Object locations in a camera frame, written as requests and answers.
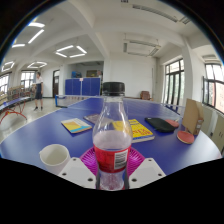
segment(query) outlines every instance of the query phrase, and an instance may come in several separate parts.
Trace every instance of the bottle cap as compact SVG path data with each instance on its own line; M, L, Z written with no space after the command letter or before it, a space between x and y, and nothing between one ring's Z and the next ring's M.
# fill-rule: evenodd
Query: bottle cap
M125 86L123 82L104 82L103 96L124 96Z

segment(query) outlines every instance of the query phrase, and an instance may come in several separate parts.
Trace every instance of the floor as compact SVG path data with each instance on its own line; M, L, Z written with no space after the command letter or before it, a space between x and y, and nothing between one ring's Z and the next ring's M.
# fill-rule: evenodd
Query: floor
M54 98L43 99L43 111L40 110L40 104L38 106L38 111L33 111L35 108L34 100L26 102L23 114L27 117L27 120L20 115L17 116L16 114L10 114L6 116L0 125L0 143L12 132L16 131L22 126L38 119L39 117L60 109L59 107L55 106Z

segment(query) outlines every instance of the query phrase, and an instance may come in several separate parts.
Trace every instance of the bottle label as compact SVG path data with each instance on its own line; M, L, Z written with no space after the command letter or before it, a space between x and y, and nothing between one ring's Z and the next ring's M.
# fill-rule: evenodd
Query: bottle label
M125 169L131 146L120 151L106 151L94 145L99 168L103 172L118 173Z

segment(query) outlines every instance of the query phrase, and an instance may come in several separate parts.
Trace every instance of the notebook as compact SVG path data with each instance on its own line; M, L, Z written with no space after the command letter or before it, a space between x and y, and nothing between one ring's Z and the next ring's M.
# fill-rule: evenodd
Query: notebook
M84 121L78 119L78 118L73 118L70 120L66 121L61 121L61 123L71 132L71 133L78 133L82 132L88 129L91 129L92 126L88 125Z
M129 123L131 125L133 133L132 143L148 141L155 138L155 135L149 129L139 123L136 119L129 120ZM118 131L124 130L122 121L113 122L113 126Z

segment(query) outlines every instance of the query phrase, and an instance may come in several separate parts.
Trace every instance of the table tennis table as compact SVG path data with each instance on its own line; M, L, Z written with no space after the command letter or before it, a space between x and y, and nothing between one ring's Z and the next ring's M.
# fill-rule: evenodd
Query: table tennis table
M17 99L14 99L12 101L6 102L3 105L0 106L0 116L2 115L2 113L5 113L5 115L2 117L0 124L2 123L2 120L9 114L17 114L23 116L26 120L27 118L23 115L23 110L26 104L26 100L30 99L30 97L20 97ZM20 111L17 112L15 111L16 106L19 107Z
M13 132L0 144L2 158L34 165L46 170L39 152L51 144L64 145L71 157L80 157L93 147L92 129L71 134L61 121L72 118L83 119L84 116L100 113L102 98L89 98L47 114ZM153 158L166 175L170 175L188 166L220 159L221 154L216 145L202 131L195 137L192 145L184 144L177 138L177 132L184 130L182 118L167 107L143 100L124 100L128 119L136 119L151 130L155 139L133 143L132 147L145 158ZM152 128L145 117L162 119L179 119L179 128L174 133L160 133Z

